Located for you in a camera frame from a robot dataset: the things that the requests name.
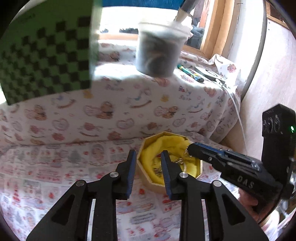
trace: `blue curtain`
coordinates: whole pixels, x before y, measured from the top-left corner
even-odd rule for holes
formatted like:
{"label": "blue curtain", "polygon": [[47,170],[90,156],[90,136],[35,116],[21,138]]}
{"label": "blue curtain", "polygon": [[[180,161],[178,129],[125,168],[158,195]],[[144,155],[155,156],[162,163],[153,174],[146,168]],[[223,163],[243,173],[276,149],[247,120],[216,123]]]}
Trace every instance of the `blue curtain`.
{"label": "blue curtain", "polygon": [[103,7],[157,7],[178,10],[182,0],[103,0]]}

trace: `checkerboard pattern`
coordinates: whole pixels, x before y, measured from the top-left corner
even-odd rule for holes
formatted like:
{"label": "checkerboard pattern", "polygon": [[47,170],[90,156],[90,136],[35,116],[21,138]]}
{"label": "checkerboard pattern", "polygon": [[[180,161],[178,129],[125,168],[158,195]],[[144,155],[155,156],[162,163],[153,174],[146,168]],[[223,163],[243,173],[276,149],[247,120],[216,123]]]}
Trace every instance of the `checkerboard pattern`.
{"label": "checkerboard pattern", "polygon": [[57,22],[0,53],[0,82],[8,105],[90,87],[90,20],[81,16],[75,24]]}

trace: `human hand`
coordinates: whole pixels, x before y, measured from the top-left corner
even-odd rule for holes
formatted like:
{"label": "human hand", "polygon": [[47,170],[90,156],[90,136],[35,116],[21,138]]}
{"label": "human hand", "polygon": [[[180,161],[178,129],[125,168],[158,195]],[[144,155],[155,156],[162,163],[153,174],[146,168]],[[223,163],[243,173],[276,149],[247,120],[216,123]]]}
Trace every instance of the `human hand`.
{"label": "human hand", "polygon": [[274,202],[272,202],[268,204],[260,213],[256,213],[253,210],[253,207],[258,205],[258,200],[240,188],[239,195],[240,197],[238,201],[245,207],[245,209],[253,217],[253,219],[255,219],[257,223],[259,223],[274,206]]}

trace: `translucent plastic cup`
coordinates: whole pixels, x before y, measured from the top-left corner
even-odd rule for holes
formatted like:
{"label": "translucent plastic cup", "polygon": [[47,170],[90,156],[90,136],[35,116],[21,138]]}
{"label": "translucent plastic cup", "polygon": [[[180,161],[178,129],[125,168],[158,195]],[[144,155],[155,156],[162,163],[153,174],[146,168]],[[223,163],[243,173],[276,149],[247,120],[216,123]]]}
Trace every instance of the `translucent plastic cup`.
{"label": "translucent plastic cup", "polygon": [[190,28],[178,22],[140,22],[136,68],[152,77],[172,76]]}

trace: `triangular cutout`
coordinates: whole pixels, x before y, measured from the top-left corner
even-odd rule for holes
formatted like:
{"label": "triangular cutout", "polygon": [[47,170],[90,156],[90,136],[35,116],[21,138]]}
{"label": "triangular cutout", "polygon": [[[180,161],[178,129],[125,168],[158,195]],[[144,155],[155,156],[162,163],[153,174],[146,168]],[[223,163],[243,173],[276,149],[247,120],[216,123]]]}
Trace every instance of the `triangular cutout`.
{"label": "triangular cutout", "polygon": [[52,221],[61,225],[66,225],[69,220],[70,211],[74,202],[75,195],[68,197],[67,201],[52,216]]}
{"label": "triangular cutout", "polygon": [[228,222],[230,225],[236,225],[245,221],[245,216],[240,212],[237,206],[226,194],[222,195],[223,203],[225,206]]}

